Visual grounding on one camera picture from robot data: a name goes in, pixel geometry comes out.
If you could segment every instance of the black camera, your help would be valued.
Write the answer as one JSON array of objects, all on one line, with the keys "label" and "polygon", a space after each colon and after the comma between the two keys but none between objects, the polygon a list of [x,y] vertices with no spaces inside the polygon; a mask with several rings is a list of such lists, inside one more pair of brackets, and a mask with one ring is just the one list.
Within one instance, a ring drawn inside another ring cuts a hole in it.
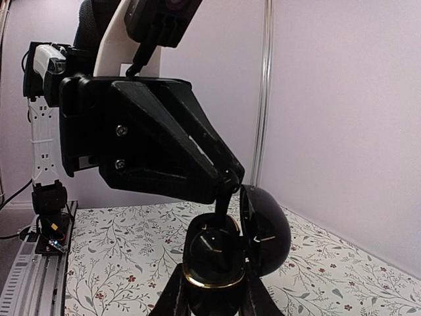
[{"label": "black camera", "polygon": [[132,0],[124,23],[138,43],[177,47],[202,0]]}]

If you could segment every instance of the metal pole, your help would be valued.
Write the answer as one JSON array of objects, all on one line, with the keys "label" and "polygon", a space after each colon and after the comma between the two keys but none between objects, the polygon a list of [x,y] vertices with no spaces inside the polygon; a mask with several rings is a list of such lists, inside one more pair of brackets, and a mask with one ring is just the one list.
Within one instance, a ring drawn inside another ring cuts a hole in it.
[{"label": "metal pole", "polygon": [[[3,57],[3,38],[5,36],[5,30],[7,25],[7,18],[11,8],[11,0],[1,0],[0,4],[0,91],[1,91],[1,62]],[[1,170],[0,170],[0,204],[5,200],[5,191],[3,189],[3,183],[1,181]]]},{"label": "metal pole", "polygon": [[266,139],[266,125],[268,122],[268,110],[270,100],[270,83],[272,68],[272,50],[274,41],[274,0],[266,0],[264,5],[264,32],[262,73],[260,79],[259,117],[257,121],[257,133],[253,168],[251,170],[251,185],[259,186],[262,172],[264,141]]}]

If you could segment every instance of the open lid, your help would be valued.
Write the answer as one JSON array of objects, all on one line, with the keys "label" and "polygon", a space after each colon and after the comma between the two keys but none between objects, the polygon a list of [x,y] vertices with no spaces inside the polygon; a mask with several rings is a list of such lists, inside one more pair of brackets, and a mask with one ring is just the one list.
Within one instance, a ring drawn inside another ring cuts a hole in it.
[{"label": "open lid", "polygon": [[240,216],[253,272],[261,277],[275,271],[286,260],[291,231],[281,207],[265,190],[241,186]]}]

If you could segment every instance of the gold rim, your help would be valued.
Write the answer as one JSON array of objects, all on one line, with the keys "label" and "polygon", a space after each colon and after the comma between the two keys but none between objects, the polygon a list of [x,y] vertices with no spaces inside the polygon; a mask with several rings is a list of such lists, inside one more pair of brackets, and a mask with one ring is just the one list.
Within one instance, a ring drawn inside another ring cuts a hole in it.
[{"label": "gold rim", "polygon": [[238,223],[237,223],[237,221],[230,215],[230,214],[228,214],[228,216],[231,218],[231,220],[234,222],[234,224],[235,224],[235,229],[239,232],[239,226],[238,226]]},{"label": "gold rim", "polygon": [[191,283],[194,286],[198,286],[200,288],[217,289],[217,288],[229,288],[231,286],[234,286],[234,285],[240,283],[244,278],[245,271],[243,269],[243,273],[238,280],[236,280],[235,282],[232,282],[232,283],[228,283],[228,284],[204,284],[202,282],[199,282],[198,280],[195,280],[193,278],[191,273],[188,272],[185,263],[183,263],[183,274],[184,274],[184,277],[187,279],[187,281],[189,281],[189,283]]}]

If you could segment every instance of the floral tablecloth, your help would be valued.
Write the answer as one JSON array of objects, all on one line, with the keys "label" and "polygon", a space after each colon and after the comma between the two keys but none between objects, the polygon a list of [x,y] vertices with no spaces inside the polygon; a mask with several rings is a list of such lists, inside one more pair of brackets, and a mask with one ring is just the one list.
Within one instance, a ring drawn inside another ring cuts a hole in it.
[{"label": "floral tablecloth", "polygon": [[[182,260],[194,216],[213,205],[80,209],[72,235],[66,316],[147,315]],[[239,220],[239,200],[229,213]],[[421,281],[284,209],[293,243],[263,278],[286,315],[421,315]]]}]

